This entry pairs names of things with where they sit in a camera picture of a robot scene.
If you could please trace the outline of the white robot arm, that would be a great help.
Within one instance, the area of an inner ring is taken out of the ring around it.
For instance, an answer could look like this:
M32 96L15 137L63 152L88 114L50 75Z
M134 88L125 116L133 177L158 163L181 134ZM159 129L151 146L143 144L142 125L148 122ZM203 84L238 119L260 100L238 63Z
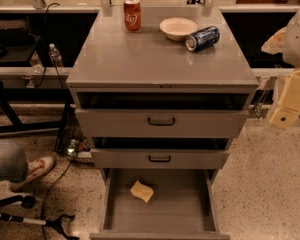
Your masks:
M281 53L295 70L277 82L276 101L269 126L276 131L291 127L300 117L300 9L288 25L278 30L261 47L268 54Z

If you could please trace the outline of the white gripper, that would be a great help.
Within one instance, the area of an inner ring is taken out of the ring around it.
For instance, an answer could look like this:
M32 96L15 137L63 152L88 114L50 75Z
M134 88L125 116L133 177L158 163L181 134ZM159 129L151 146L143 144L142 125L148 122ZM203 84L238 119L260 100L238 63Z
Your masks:
M261 51L268 54L281 53L286 28L274 33L261 47ZM300 113L300 70L294 71L285 78L283 91L280 95L278 107L270 117L270 125L278 129L291 127L299 118Z

